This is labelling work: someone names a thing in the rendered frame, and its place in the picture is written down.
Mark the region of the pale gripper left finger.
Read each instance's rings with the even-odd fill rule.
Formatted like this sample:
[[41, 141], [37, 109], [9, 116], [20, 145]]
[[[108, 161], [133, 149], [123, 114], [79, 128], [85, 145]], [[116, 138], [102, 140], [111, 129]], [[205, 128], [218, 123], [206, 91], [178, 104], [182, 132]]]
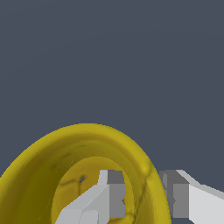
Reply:
[[125, 217], [122, 171], [100, 170], [96, 185], [64, 207], [55, 224], [108, 224]]

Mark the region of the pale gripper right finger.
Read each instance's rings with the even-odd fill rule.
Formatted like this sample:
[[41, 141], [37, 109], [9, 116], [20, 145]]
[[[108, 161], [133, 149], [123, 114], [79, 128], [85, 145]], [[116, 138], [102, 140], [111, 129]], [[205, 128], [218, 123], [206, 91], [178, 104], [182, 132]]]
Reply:
[[184, 170], [160, 171], [173, 218], [194, 224], [224, 224], [224, 192], [202, 185]]

